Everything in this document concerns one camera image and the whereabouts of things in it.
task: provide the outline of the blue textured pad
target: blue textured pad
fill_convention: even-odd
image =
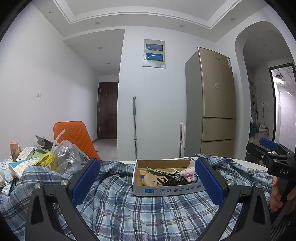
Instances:
[[[98,159],[94,159],[93,163],[88,167],[80,180],[77,182],[76,186],[73,188],[71,202],[75,207],[83,203],[100,170],[100,161]]]
[[[223,190],[200,158],[195,161],[195,172],[200,178],[213,204],[222,207],[224,204]]]
[[[279,150],[279,147],[278,147],[278,145],[276,143],[274,143],[274,142],[272,142],[270,140],[267,140],[267,139],[265,139],[263,137],[260,138],[259,143],[260,143],[260,145],[262,145],[262,146],[264,146],[264,147],[266,147],[266,148],[268,148],[268,149],[270,149],[272,151]]]

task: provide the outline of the blue oval logo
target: blue oval logo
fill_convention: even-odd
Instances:
[[[154,193],[155,189],[145,189],[144,192],[145,193]]]

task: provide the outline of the human hand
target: human hand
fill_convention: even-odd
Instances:
[[[283,206],[283,202],[281,201],[281,194],[279,192],[279,189],[277,187],[278,178],[273,177],[272,179],[272,193],[270,195],[270,202],[269,207],[273,211],[277,211],[278,208],[281,208]],[[296,187],[292,189],[292,191],[287,195],[287,200],[294,199],[290,210],[288,210],[287,214],[290,214],[295,209],[295,203],[296,203]]]

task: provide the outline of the blue plaid fabric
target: blue plaid fabric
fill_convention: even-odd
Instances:
[[[225,179],[232,179],[238,185],[260,183],[268,200],[272,191],[272,176],[266,171],[245,168],[228,158],[201,156]],[[65,178],[71,179],[72,175],[59,175],[45,167],[31,166],[25,169],[11,196],[0,194],[0,211],[20,240],[25,240],[25,220],[34,185],[58,184]],[[84,203],[77,206],[86,224],[101,241],[196,240],[218,210],[205,191],[179,196],[134,196],[132,175],[133,165],[102,161],[101,171]],[[221,239],[230,235],[241,207],[241,204],[237,205]],[[74,238],[57,204],[55,210],[65,234]],[[286,224],[273,231],[274,240]]]

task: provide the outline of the pink plush toy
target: pink plush toy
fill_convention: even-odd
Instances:
[[[175,172],[179,173],[179,175],[181,177],[185,177],[185,179],[187,180],[187,182],[192,182],[195,180],[194,177],[194,173],[195,173],[195,169],[194,167],[189,167],[184,169],[183,171],[179,172],[178,170],[174,169]]]

